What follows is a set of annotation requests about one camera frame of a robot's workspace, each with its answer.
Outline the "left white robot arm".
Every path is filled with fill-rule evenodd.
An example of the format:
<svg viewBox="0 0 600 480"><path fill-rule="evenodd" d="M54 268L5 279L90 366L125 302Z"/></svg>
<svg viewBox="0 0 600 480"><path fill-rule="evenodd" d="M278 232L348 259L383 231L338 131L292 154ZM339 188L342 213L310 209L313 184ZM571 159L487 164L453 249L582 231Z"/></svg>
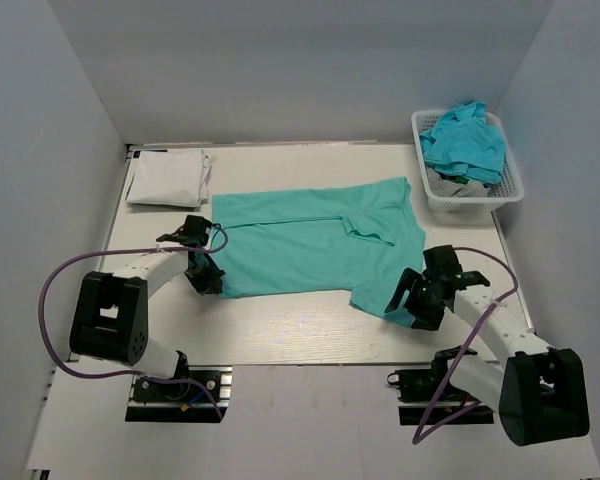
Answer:
<svg viewBox="0 0 600 480"><path fill-rule="evenodd" d="M72 352L130 367L159 379L188 375L186 356L152 339L149 299L173 278L186 277L200 295L222 292L221 270L206 252L221 227L186 217L157 246L113 272L90 272L82 281L69 336Z"/></svg>

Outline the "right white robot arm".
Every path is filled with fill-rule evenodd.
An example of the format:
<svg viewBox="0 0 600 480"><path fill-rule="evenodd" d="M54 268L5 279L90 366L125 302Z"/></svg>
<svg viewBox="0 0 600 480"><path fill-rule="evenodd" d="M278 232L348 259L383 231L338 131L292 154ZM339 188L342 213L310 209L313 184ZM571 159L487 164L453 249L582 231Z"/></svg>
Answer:
<svg viewBox="0 0 600 480"><path fill-rule="evenodd" d="M419 444L447 424L500 421L517 446L584 437L590 430L584 368L577 353L557 349L524 327L478 271L465 270L451 245L424 253L425 269L403 271L387 312L402 309L412 328L439 329L452 313L471 331L440 350L426 368L390 373L400 422Z"/></svg>

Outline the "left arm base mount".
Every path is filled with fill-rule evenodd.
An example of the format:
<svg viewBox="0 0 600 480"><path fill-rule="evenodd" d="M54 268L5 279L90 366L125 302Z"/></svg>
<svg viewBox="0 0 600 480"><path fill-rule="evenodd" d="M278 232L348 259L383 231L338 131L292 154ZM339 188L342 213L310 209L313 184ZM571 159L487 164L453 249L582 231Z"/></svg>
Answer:
<svg viewBox="0 0 600 480"><path fill-rule="evenodd" d="M202 384L222 415L229 407L231 366L191 367L190 378ZM134 377L125 421L130 423L217 424L221 421L213 403L197 385L163 385Z"/></svg>

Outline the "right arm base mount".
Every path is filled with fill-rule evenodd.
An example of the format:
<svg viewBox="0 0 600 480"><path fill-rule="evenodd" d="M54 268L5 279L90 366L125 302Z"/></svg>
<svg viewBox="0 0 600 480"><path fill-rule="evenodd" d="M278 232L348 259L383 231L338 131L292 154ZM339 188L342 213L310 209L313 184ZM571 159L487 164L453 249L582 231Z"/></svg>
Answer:
<svg viewBox="0 0 600 480"><path fill-rule="evenodd" d="M448 363L455 358L459 350L460 347L455 347L438 351L426 367L408 367L387 375L387 384L398 391L401 426L419 424L426 405L448 370ZM434 425L475 401L474 396L448 383L426 425Z"/></svg>

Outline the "green t shirt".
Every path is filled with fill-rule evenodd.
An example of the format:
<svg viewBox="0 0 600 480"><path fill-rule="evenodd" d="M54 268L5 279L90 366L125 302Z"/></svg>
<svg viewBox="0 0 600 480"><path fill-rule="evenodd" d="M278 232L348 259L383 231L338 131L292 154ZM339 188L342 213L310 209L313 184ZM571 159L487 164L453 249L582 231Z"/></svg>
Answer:
<svg viewBox="0 0 600 480"><path fill-rule="evenodd" d="M404 177L346 188L222 194L212 220L224 270L223 297L345 290L350 304L405 327L403 309L386 312L402 272L420 270L426 235Z"/></svg>

